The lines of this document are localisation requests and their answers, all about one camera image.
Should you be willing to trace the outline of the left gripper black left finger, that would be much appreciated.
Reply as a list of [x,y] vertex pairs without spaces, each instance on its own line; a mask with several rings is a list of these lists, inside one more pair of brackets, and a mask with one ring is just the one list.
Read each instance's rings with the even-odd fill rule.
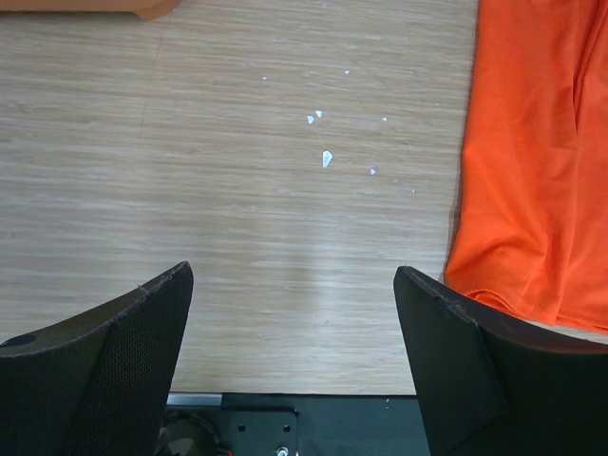
[[1,345],[4,455],[151,455],[194,287],[182,262]]

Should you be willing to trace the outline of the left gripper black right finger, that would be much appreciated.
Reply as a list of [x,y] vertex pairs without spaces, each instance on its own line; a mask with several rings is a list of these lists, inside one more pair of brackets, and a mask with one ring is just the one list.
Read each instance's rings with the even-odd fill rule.
[[434,455],[603,455],[607,348],[458,294],[411,267],[393,280]]

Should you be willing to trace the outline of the orange t-shirt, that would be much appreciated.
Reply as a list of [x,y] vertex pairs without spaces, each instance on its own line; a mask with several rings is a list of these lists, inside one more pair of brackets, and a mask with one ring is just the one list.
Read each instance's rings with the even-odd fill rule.
[[607,5],[483,1],[450,288],[607,330]]

